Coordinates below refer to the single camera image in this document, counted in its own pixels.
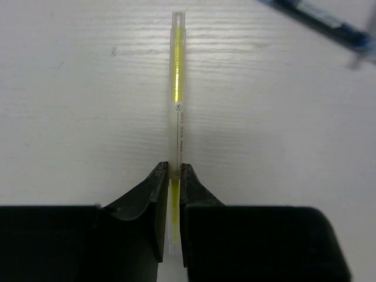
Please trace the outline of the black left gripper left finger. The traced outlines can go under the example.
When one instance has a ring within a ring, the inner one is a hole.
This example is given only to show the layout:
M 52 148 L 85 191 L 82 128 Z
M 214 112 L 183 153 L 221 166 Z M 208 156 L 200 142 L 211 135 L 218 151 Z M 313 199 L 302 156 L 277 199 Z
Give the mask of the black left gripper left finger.
M 2 206 L 2 281 L 156 281 L 167 163 L 107 206 Z

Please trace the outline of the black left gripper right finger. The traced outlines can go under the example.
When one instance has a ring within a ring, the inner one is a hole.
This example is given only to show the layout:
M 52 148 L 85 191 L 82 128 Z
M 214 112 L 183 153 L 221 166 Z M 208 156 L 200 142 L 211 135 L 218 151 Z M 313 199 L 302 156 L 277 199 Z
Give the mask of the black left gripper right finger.
M 180 235 L 189 281 L 350 281 L 335 231 L 313 207 L 230 206 L 182 168 Z

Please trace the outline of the yellow pen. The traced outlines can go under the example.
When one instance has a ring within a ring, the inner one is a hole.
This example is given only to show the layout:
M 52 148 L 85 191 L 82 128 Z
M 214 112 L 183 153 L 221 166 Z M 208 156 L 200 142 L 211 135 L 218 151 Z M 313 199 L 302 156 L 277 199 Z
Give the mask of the yellow pen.
M 169 60 L 169 253 L 180 248 L 180 175 L 184 152 L 184 93 L 186 88 L 186 15 L 172 13 Z

